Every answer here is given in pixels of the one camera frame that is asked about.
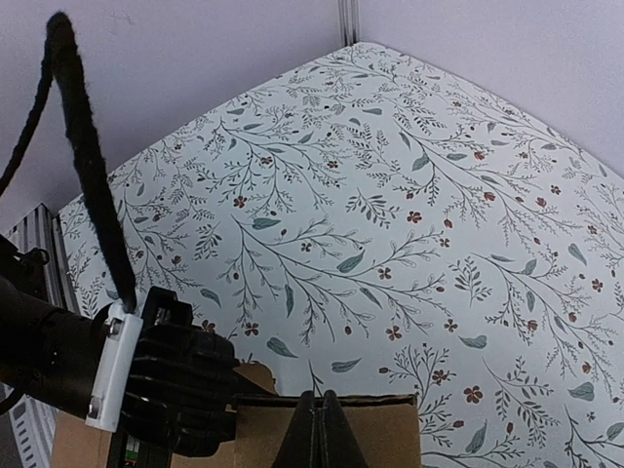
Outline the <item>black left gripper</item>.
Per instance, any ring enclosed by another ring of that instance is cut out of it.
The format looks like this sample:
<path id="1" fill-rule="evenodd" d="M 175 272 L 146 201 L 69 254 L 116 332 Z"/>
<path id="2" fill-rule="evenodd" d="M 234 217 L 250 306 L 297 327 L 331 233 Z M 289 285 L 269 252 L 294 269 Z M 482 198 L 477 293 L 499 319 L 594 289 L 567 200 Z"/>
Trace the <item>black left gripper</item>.
<path id="1" fill-rule="evenodd" d="M 92 320 L 1 280 L 1 381 L 77 417 L 89 411 L 104 341 Z"/>

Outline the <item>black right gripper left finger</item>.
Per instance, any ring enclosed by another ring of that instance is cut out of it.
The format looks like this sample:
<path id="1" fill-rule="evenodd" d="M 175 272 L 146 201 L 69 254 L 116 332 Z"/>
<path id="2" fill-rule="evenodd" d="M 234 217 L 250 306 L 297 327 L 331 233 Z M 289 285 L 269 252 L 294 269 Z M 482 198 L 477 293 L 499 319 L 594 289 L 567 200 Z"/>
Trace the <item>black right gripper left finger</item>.
<path id="1" fill-rule="evenodd" d="M 273 468 L 314 468 L 320 466 L 318 414 L 312 391 L 301 394 Z"/>

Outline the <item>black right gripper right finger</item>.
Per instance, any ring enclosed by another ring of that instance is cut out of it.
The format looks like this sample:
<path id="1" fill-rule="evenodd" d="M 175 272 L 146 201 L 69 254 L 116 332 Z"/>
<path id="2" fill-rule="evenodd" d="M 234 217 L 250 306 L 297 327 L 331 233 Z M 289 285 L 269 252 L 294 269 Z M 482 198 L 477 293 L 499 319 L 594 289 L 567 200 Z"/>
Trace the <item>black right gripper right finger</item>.
<path id="1" fill-rule="evenodd" d="M 319 454 L 323 468 L 368 467 L 333 390 L 324 394 L 319 422 Z"/>

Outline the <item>brown cardboard box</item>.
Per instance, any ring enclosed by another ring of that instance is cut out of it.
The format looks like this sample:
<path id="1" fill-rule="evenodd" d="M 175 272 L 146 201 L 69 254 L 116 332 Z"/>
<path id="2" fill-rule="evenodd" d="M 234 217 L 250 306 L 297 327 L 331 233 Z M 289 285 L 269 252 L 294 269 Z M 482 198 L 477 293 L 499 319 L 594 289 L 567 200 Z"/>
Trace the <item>brown cardboard box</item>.
<path id="1" fill-rule="evenodd" d="M 168 455 L 129 438 L 58 415 L 54 467 L 419 467 L 422 464 L 413 395 L 280 397 L 269 368 L 243 364 L 237 372 L 264 390 L 237 407 L 236 437 L 211 457 Z"/>

